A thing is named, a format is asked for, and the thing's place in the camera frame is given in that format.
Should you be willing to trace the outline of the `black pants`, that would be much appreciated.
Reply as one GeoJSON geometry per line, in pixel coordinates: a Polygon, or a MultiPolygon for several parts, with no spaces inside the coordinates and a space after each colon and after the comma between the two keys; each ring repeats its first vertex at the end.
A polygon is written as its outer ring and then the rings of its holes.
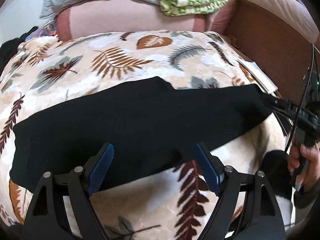
{"type": "Polygon", "coordinates": [[[16,124],[11,180],[33,192],[44,172],[85,165],[103,144],[114,159],[102,190],[181,165],[203,142],[214,150],[262,123],[271,111],[257,85],[174,89],[159,77],[69,100],[16,124]]]}

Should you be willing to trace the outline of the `brown wooden headboard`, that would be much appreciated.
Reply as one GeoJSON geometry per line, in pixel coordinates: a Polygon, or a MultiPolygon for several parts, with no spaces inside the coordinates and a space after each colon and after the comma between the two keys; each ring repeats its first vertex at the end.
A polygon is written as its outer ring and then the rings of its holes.
{"type": "Polygon", "coordinates": [[[308,40],[273,13],[246,0],[236,0],[225,35],[265,72],[281,96],[300,102],[303,77],[311,66],[308,40]]]}

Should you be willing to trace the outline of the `leaf-patterned beige blanket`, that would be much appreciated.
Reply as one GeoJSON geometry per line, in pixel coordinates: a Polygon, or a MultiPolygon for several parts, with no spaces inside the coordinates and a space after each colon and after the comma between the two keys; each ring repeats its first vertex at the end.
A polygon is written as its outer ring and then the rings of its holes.
{"type": "MultiPolygon", "coordinates": [[[[108,33],[60,41],[34,38],[1,74],[1,224],[23,225],[32,194],[10,177],[15,159],[13,127],[59,103],[92,95],[124,82],[160,77],[175,89],[238,87],[254,83],[254,64],[214,32],[173,33],[168,30],[108,33]]],[[[202,177],[194,165],[168,168],[92,197],[109,229],[128,239],[180,239],[185,191],[202,177]]]]}

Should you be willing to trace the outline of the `black clothes pile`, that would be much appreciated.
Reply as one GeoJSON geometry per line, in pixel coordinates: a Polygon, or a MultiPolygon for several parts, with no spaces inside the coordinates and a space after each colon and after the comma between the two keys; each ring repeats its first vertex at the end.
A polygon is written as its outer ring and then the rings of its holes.
{"type": "Polygon", "coordinates": [[[23,43],[28,35],[36,31],[38,26],[32,27],[27,33],[22,34],[19,38],[9,40],[1,45],[1,70],[7,65],[10,59],[17,53],[18,46],[23,43]]]}

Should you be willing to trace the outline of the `colourful fabric item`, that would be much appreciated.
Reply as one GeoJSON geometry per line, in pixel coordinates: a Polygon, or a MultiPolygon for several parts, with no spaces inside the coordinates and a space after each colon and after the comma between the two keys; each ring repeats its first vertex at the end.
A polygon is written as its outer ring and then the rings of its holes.
{"type": "Polygon", "coordinates": [[[56,24],[52,21],[47,24],[45,24],[43,27],[39,29],[38,36],[56,36],[57,35],[57,29],[56,24]]]}

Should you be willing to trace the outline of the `pink pillow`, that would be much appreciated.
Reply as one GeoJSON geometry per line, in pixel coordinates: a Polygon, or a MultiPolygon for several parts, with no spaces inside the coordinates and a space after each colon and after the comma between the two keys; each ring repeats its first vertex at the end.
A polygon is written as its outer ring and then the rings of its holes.
{"type": "Polygon", "coordinates": [[[56,18],[57,35],[68,41],[107,32],[215,31],[223,34],[236,9],[230,0],[208,15],[167,16],[157,5],[134,0],[96,0],[73,5],[56,18]]]}

